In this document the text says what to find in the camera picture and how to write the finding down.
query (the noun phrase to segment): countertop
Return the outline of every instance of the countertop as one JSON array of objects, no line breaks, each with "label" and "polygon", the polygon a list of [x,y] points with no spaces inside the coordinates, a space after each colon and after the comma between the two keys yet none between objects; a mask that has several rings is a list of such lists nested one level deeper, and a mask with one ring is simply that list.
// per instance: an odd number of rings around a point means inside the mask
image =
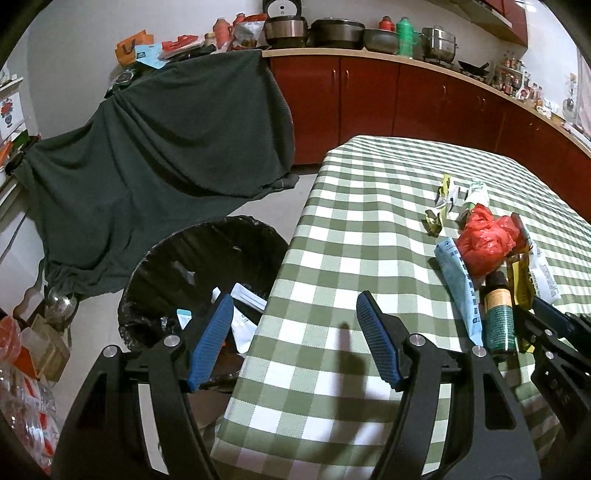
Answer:
[{"label": "countertop", "polygon": [[415,67],[420,67],[420,68],[427,69],[427,70],[433,70],[435,72],[440,72],[440,73],[449,75],[451,77],[455,77],[457,79],[463,80],[463,81],[471,83],[473,85],[476,85],[476,86],[478,86],[482,89],[485,89],[489,92],[492,92],[495,95],[498,95],[498,96],[504,98],[508,102],[512,102],[512,103],[520,106],[521,108],[527,110],[529,113],[540,118],[542,121],[546,122],[548,125],[550,125],[554,129],[556,129],[558,132],[560,132],[562,135],[564,135],[566,138],[568,138],[579,149],[581,149],[581,151],[583,151],[585,153],[585,155],[587,155],[591,159],[591,150],[589,150],[587,148],[587,146],[584,145],[584,143],[582,143],[578,138],[576,138],[571,133],[564,130],[564,128],[552,123],[550,121],[550,119],[548,119],[544,115],[538,113],[537,111],[535,111],[531,108],[526,107],[520,101],[518,101],[512,97],[509,97],[502,92],[499,92],[498,90],[494,89],[493,87],[491,87],[485,83],[478,82],[477,80],[475,80],[473,78],[470,78],[466,75],[462,75],[461,73],[458,73],[458,72],[454,72],[453,70],[445,69],[443,67],[438,67],[436,65],[432,65],[430,63],[426,63],[426,62],[420,61],[420,60],[409,59],[409,58],[401,57],[398,55],[390,55],[387,53],[376,53],[376,52],[368,51],[365,49],[363,49],[363,50],[348,50],[345,48],[284,48],[281,50],[265,50],[262,53],[262,56],[267,57],[267,58],[269,58],[269,57],[285,57],[285,56],[293,56],[293,55],[338,55],[338,56],[342,56],[342,57],[361,57],[361,58],[365,58],[365,59],[395,61],[398,63],[406,63],[408,65],[414,65]]}]

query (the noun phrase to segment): red thermos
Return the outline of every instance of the red thermos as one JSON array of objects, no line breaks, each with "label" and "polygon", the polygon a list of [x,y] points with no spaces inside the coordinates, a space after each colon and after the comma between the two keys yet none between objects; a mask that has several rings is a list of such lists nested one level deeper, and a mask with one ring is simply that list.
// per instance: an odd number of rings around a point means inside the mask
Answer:
[{"label": "red thermos", "polygon": [[396,25],[394,25],[390,17],[384,17],[378,24],[378,28],[380,30],[388,30],[390,32],[396,31]]}]

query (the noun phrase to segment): silver screw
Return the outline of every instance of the silver screw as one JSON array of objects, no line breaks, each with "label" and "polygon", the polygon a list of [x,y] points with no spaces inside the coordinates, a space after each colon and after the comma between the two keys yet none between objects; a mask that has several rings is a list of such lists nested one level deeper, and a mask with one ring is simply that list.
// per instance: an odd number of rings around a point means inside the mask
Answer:
[{"label": "silver screw", "polygon": [[486,349],[483,346],[475,345],[472,347],[472,353],[478,358],[486,356]]},{"label": "silver screw", "polygon": [[181,339],[178,335],[168,335],[164,339],[164,344],[170,348],[177,346],[181,342]]},{"label": "silver screw", "polygon": [[115,345],[106,346],[103,350],[103,355],[107,358],[113,358],[117,355],[117,347]]},{"label": "silver screw", "polygon": [[410,336],[410,342],[415,346],[423,346],[425,345],[426,340],[423,335],[415,333],[414,335]]}]

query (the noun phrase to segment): checkered tablecloth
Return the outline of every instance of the checkered tablecloth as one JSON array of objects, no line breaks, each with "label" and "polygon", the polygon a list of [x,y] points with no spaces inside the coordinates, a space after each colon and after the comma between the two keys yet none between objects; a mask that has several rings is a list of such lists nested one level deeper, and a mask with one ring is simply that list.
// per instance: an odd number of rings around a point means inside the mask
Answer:
[{"label": "checkered tablecloth", "polygon": [[[356,137],[329,152],[302,212],[213,448],[223,479],[370,476],[401,396],[378,376],[357,322],[361,291],[410,332],[465,350],[434,259],[442,236],[422,223],[444,173],[466,189],[486,182],[495,215],[518,212],[558,282],[557,307],[591,312],[591,225],[528,170],[470,148]],[[457,237],[453,219],[446,233]],[[501,365],[543,455],[559,425],[533,368],[531,355]],[[441,459],[449,399],[442,385],[426,472]]]}]

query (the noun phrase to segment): trash bin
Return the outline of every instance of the trash bin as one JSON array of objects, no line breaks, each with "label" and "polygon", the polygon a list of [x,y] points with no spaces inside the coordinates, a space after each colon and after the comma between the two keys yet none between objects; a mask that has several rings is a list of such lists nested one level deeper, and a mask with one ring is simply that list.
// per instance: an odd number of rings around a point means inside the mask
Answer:
[{"label": "trash bin", "polygon": [[[207,315],[212,290],[236,283],[267,299],[287,252],[277,231],[252,217],[200,223],[154,246],[132,273],[118,308],[119,334],[131,351],[178,335],[177,309]],[[261,314],[236,302],[254,323]]]}]

